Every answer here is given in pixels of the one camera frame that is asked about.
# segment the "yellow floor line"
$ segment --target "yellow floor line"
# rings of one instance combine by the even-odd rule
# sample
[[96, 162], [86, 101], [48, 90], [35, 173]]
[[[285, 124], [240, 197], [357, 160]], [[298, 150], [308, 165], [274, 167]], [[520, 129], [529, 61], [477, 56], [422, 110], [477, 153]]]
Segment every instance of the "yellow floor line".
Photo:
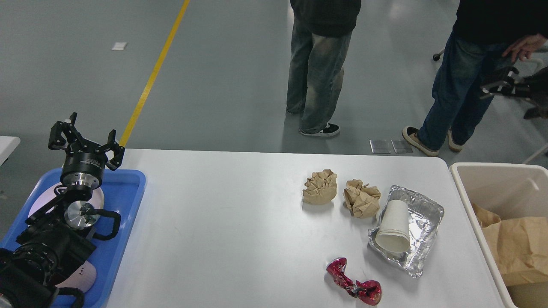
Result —
[[152, 73], [150, 74], [149, 81], [146, 83], [145, 89], [141, 93], [141, 98], [139, 99], [137, 106], [133, 110], [132, 117], [129, 119], [128, 125], [125, 127], [124, 134], [122, 135], [122, 139], [120, 140], [120, 143], [119, 143], [121, 146], [126, 145], [126, 143], [128, 142], [129, 136], [132, 134], [132, 131], [133, 131], [133, 128], [135, 127], [137, 119], [139, 118], [139, 115], [141, 114], [141, 110], [143, 106], [145, 106], [146, 99], [149, 97], [150, 90], [152, 89], [152, 86], [154, 85], [154, 81], [156, 81], [156, 77], [158, 76], [158, 73], [160, 72], [160, 68], [162, 68], [162, 64], [164, 63], [165, 56], [168, 54], [169, 47], [171, 46], [171, 43], [173, 41], [173, 37], [175, 37], [175, 34], [177, 33], [177, 29], [179, 28], [181, 19], [185, 15], [186, 7], [189, 6], [189, 2], [190, 0], [185, 0], [185, 2], [182, 4], [181, 10], [179, 11], [179, 15], [177, 16], [177, 19], [175, 19], [175, 23], [173, 24], [172, 30], [169, 33], [168, 39], [165, 40], [164, 48], [162, 49], [162, 52], [160, 53], [160, 57], [158, 57], [158, 61], [156, 61], [156, 65], [154, 66], [154, 69], [152, 70]]

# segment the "white table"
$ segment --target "white table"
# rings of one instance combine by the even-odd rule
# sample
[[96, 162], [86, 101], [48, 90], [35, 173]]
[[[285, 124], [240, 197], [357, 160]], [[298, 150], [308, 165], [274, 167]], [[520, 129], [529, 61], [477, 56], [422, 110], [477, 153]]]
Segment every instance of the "white table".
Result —
[[[107, 307], [367, 307], [336, 286], [328, 261], [383, 288], [379, 307], [502, 307], [439, 158], [127, 150], [145, 195]], [[312, 172], [338, 175], [332, 204], [302, 203]], [[346, 180], [425, 194], [445, 208], [418, 279], [367, 245], [373, 219], [350, 217]]]
[[0, 165], [8, 159], [20, 142], [21, 139], [18, 137], [0, 136]]

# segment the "crumpled brown paper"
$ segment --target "crumpled brown paper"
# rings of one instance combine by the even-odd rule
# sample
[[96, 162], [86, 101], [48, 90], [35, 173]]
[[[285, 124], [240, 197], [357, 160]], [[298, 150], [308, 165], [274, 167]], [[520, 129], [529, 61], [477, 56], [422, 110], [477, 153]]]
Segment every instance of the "crumpled brown paper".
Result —
[[374, 216], [379, 210], [380, 191], [376, 186], [367, 187], [362, 180], [353, 179], [346, 182], [344, 200], [350, 214], [358, 218]]
[[476, 214], [476, 218], [478, 219], [478, 223], [481, 228], [485, 228], [492, 224], [499, 223], [501, 220], [500, 216], [496, 215], [493, 212], [489, 212], [488, 210], [483, 209], [475, 205], [474, 203], [472, 203], [472, 209]]
[[330, 169], [322, 172], [313, 172], [312, 177], [306, 179], [306, 189], [302, 190], [302, 199], [309, 204], [326, 204], [337, 195], [337, 175]]
[[548, 281], [548, 218], [507, 219], [482, 231], [506, 286]]

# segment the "white bin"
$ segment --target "white bin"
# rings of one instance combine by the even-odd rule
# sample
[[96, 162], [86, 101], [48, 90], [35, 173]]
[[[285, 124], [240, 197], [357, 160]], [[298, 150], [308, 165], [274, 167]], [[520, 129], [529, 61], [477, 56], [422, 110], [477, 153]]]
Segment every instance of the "white bin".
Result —
[[450, 171], [506, 307], [548, 307], [548, 283], [504, 285], [472, 209], [475, 203], [502, 219], [548, 217], [548, 170], [522, 164], [454, 163]]

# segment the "jeans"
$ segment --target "jeans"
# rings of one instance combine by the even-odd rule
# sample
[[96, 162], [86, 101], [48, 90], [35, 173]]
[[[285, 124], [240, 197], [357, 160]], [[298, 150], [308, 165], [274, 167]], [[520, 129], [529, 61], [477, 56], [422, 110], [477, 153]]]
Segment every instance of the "jeans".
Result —
[[470, 43], [451, 33], [432, 87], [434, 105], [417, 134], [426, 147], [439, 150], [449, 129], [458, 145], [472, 137], [493, 100], [481, 99], [480, 85], [486, 75], [512, 64], [509, 56], [501, 57], [508, 46]]
[[302, 112], [299, 124], [302, 132], [319, 132], [333, 116], [343, 85], [343, 63], [351, 35], [352, 32], [342, 37], [315, 35], [295, 18], [286, 111]]

